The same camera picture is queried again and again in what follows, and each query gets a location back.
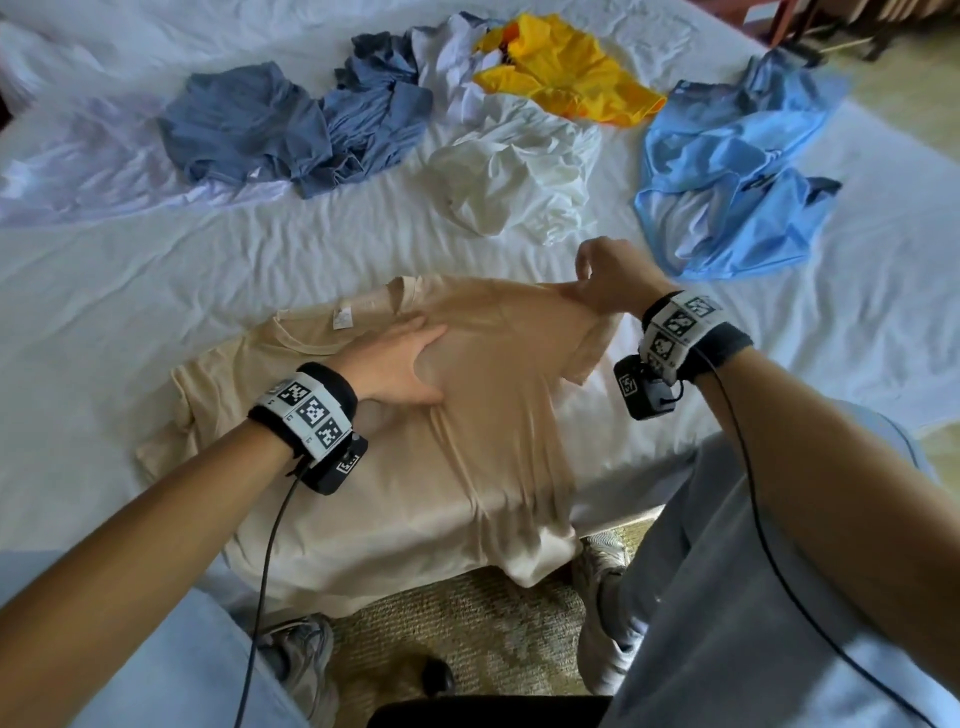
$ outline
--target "left hand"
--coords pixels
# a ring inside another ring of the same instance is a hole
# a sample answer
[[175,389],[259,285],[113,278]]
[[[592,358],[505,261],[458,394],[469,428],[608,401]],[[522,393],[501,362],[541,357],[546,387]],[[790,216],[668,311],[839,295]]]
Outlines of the left hand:
[[324,364],[346,379],[359,400],[387,404],[440,404],[444,393],[423,383],[414,362],[446,333],[446,324],[425,327],[425,316],[351,341]]

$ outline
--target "clothing tag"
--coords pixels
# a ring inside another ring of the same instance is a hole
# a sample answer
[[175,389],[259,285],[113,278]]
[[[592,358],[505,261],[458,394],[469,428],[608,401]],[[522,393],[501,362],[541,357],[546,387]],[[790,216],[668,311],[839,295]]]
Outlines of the clothing tag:
[[353,328],[353,311],[349,306],[341,308],[333,314],[333,330],[340,328]]

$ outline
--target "wristband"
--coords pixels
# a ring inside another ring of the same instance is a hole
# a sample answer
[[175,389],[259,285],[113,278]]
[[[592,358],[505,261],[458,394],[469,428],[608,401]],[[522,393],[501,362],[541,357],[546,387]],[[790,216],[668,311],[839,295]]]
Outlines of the wristband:
[[[314,374],[326,377],[327,373],[336,374],[320,364],[314,364],[325,372],[310,368]],[[346,381],[339,375],[329,378],[335,389]],[[356,397],[352,397],[352,408],[356,411]],[[310,458],[319,462],[324,460],[352,432],[347,413],[338,399],[327,388],[307,372],[297,373],[278,383],[273,389],[256,401],[250,412],[250,418],[267,426],[281,440],[291,446],[294,455]]]
[[692,382],[754,343],[727,321],[719,303],[692,291],[659,299],[641,323],[640,358],[671,386],[677,379]]

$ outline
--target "sneaker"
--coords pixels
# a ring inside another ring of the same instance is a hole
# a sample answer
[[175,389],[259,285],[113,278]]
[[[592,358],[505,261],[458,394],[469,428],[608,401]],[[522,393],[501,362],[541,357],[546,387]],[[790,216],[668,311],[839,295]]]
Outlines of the sneaker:
[[333,654],[333,627],[326,619],[291,619],[267,630],[257,648],[280,685],[314,728],[333,728],[340,706],[326,675]]
[[582,540],[583,553],[573,560],[573,588],[587,615],[577,640],[577,668],[594,695],[613,695],[634,662],[637,645],[624,648],[604,631],[598,596],[606,578],[618,578],[627,568],[627,549],[615,531]]

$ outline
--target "beige carpet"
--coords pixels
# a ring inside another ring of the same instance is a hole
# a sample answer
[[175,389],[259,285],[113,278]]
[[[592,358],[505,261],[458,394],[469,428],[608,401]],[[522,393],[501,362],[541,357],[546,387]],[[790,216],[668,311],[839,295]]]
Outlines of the beige carpet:
[[[850,53],[831,65],[854,77],[853,95],[865,106],[960,159],[960,33],[901,39],[874,64]],[[956,463],[960,430],[955,440],[949,433],[936,437],[930,442],[940,448],[938,467]],[[645,530],[625,529],[632,549]],[[582,619],[583,606],[564,574],[524,590],[492,569],[338,619],[332,663],[342,700],[337,726],[359,728],[376,706],[418,696],[426,654],[452,665],[464,693],[582,692],[574,657]]]

